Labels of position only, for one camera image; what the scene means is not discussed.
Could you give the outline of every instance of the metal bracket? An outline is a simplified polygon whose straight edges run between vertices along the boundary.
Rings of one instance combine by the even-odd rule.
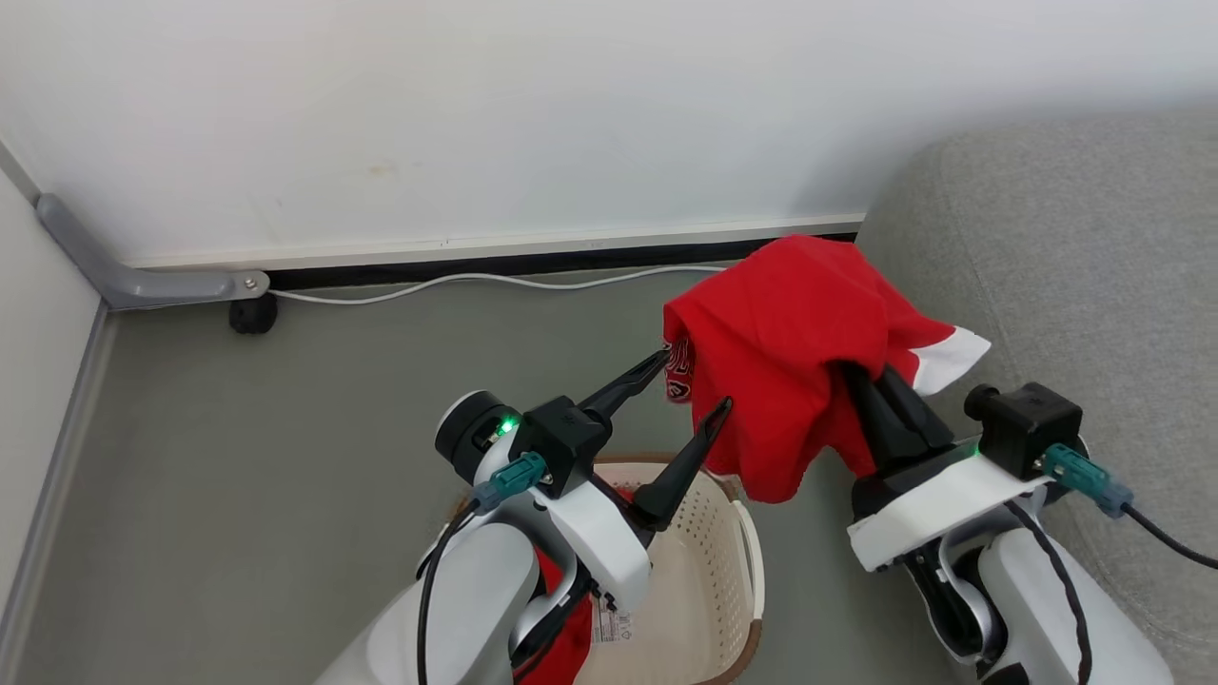
[[[270,277],[261,271],[160,273],[134,269],[114,260],[63,200],[43,194],[34,207],[43,228],[112,310],[252,300],[270,288]]]

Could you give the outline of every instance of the gray fabric cushion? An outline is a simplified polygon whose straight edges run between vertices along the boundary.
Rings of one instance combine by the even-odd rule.
[[[1038,380],[1082,405],[1093,457],[1135,505],[1218,555],[1214,250],[1218,112],[970,134],[923,152],[859,245],[926,314],[994,341],[935,400],[957,434],[974,384]],[[1218,679],[1218,573],[1079,495],[1050,531],[1163,652],[1177,683]]]

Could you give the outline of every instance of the teal connector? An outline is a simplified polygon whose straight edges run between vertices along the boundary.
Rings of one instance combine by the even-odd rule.
[[[546,475],[546,460],[541,458],[541,455],[537,452],[520,455],[519,460],[495,472],[490,480],[474,486],[477,514],[495,511],[508,497],[541,483],[543,475]]]
[[[1066,488],[1094,500],[1110,518],[1121,518],[1125,513],[1122,505],[1134,501],[1134,494],[1112,478],[1107,469],[1060,442],[1045,450],[1044,472]]]

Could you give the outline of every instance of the clothing label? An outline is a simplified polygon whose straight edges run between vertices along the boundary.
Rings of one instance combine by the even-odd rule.
[[[628,642],[635,635],[630,612],[609,611],[609,602],[600,597],[592,602],[592,644]]]

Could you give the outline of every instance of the white wall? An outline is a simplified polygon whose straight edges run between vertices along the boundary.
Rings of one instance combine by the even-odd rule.
[[[0,174],[0,612],[97,303],[93,286],[38,224],[33,207]]]
[[[0,138],[136,263],[781,225],[949,132],[1218,94],[1216,29],[1214,0],[7,0]]]

